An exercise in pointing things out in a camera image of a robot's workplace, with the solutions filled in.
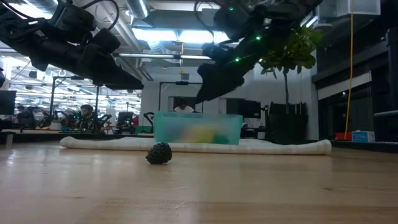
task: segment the white shirt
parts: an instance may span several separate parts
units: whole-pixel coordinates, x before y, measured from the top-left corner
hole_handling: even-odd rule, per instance
[[[178,113],[192,113],[195,110],[192,107],[190,107],[190,106],[186,106],[184,110],[182,110],[179,107],[176,107],[176,108],[174,108],[174,111],[178,112]]]

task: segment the green plant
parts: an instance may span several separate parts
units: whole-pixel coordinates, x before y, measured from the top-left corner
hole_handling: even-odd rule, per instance
[[[317,62],[311,53],[317,49],[322,34],[308,27],[298,27],[293,30],[285,41],[285,47],[279,51],[269,51],[261,58],[263,67],[261,74],[272,73],[275,78],[275,70],[282,72],[285,79],[286,114],[289,114],[289,91],[287,88],[287,74],[289,70],[296,70],[300,74],[303,67],[311,69]]]

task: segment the wooden surface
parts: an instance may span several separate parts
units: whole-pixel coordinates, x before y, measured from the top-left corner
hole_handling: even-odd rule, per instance
[[[398,155],[145,155],[0,150],[0,223],[398,223]]]

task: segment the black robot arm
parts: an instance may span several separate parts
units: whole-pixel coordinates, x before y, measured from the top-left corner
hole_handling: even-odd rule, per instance
[[[45,71],[51,64],[95,85],[142,89],[141,81],[117,66],[111,55],[120,41],[108,29],[93,37],[95,28],[93,15],[62,1],[49,20],[23,19],[0,3],[0,41],[28,56],[35,68]]]
[[[203,84],[197,94],[197,103],[212,100],[235,90],[244,83],[245,74],[252,70],[259,59],[270,50],[281,49],[291,30],[300,25],[302,19],[323,0],[284,0],[271,6],[258,5],[247,16],[242,26],[233,29],[227,24],[230,6],[222,6],[223,17],[215,16],[215,24],[226,29],[232,39],[243,38],[234,48],[225,50],[221,45],[208,44],[203,54],[212,58],[215,64],[204,63],[198,74]],[[272,19],[264,27],[264,19]]]

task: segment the translucent plastic bin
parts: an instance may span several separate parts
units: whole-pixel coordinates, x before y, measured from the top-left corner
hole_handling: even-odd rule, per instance
[[[156,112],[155,140],[239,144],[242,122],[241,115]]]

